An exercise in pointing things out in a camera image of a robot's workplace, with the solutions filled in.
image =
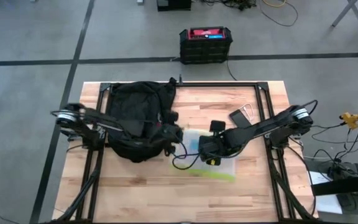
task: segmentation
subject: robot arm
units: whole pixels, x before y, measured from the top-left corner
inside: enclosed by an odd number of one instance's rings
[[[239,155],[247,143],[268,134],[272,146],[279,146],[292,134],[304,134],[310,130],[313,120],[303,106],[291,106],[285,111],[247,128],[231,128],[223,131],[224,122],[212,121],[213,136],[200,136],[198,152],[207,164],[220,164],[222,158]]]

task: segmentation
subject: clear plastic container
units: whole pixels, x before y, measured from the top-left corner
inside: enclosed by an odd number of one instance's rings
[[[198,153],[198,141],[201,135],[210,136],[212,133],[197,129],[184,130],[183,144],[185,145],[188,154]],[[181,144],[176,144],[175,146],[176,155],[179,156],[185,153],[185,150]],[[196,159],[196,157],[197,156],[187,156],[185,159],[175,159],[175,165],[181,168],[188,167],[194,161],[194,159]],[[211,166],[207,165],[205,162],[202,162],[200,158],[197,158],[197,161],[194,163],[194,165],[186,171],[195,175],[201,175],[214,179],[235,181],[236,159],[221,159],[220,166]]]

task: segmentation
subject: black storage case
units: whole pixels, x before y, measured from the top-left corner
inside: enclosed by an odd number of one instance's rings
[[[189,39],[188,30],[180,35],[180,62],[187,64],[222,63],[227,60],[230,44],[233,42],[231,31],[226,27],[202,27],[192,29],[223,29],[224,39]]]
[[[191,0],[157,0],[158,11],[191,10]]]

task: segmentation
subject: gray floor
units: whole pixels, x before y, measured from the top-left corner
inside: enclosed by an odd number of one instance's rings
[[[200,26],[227,26],[234,42],[231,55],[320,54],[358,52],[358,20],[350,11],[336,27],[333,20],[346,0],[290,1],[299,12],[293,27],[280,27],[258,8],[239,12],[220,4],[193,4],[190,12],[157,12],[154,0],[138,6],[129,0],[96,0],[81,58],[176,57],[178,33]],[[0,0],[0,60],[72,59],[88,0]],[[291,8],[266,13],[290,22]],[[313,119],[338,124],[338,115],[358,113],[358,58],[230,61],[239,80],[284,80],[290,102],[319,100]],[[54,118],[69,65],[0,67],[0,215],[28,223],[41,178]],[[79,65],[70,102],[79,99],[85,81],[231,80],[226,64],[182,65],[178,62]],[[344,139],[346,129],[321,138]],[[338,145],[303,141],[304,155],[320,149],[334,154]],[[67,143],[60,138],[41,221],[50,219],[62,174]],[[358,162],[358,152],[346,157]],[[325,220],[358,222],[358,217],[320,213]]]

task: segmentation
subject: wooden table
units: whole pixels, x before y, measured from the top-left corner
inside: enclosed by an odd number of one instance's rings
[[[268,84],[277,114],[290,105],[284,82]],[[84,83],[80,103],[95,108],[98,91],[98,82]],[[250,103],[254,109],[255,119],[251,123],[259,122],[255,90],[250,87],[177,88],[173,110],[179,113],[178,124],[185,128],[208,130],[212,119],[225,121],[226,128],[231,128],[234,125],[228,114],[244,103]],[[70,147],[79,144],[80,141],[72,142]],[[301,154],[298,145],[291,146]],[[58,210],[66,210],[79,192],[86,154],[87,150],[80,148],[68,152],[53,218],[59,217],[62,212]],[[284,157],[291,189],[311,211],[313,195],[304,164],[289,150],[285,151]],[[170,162],[161,153],[135,164],[106,148],[94,222],[277,221],[262,138],[251,140],[237,157],[235,182],[193,176],[172,168]],[[283,197],[281,201],[286,208]],[[85,211],[88,211],[87,204],[86,201]]]

